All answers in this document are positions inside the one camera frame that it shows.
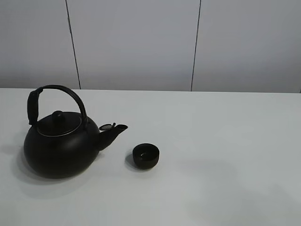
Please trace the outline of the small black teacup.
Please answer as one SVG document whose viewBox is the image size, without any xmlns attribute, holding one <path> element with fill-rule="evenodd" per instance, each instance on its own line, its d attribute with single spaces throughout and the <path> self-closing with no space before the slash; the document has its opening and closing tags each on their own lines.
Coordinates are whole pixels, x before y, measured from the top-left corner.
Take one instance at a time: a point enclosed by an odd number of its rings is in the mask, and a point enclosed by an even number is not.
<svg viewBox="0 0 301 226">
<path fill-rule="evenodd" d="M 153 168 L 159 160 L 159 149 L 149 143 L 137 145 L 132 151 L 134 164 L 141 170 Z"/>
</svg>

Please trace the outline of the black round teapot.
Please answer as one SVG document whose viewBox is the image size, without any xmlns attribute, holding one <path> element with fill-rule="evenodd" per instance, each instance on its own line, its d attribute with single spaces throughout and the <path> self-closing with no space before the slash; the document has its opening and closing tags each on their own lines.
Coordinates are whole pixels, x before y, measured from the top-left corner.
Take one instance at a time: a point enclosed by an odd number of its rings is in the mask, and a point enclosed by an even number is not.
<svg viewBox="0 0 301 226">
<path fill-rule="evenodd" d="M 45 89 L 67 93 L 80 111 L 55 111 L 38 119 L 39 97 Z M 31 127 L 24 140 L 24 157 L 39 176 L 49 179 L 69 178 L 85 171 L 99 152 L 128 128 L 115 123 L 98 127 L 87 116 L 80 97 L 62 85 L 46 85 L 33 90 L 27 99 L 27 116 Z"/>
</svg>

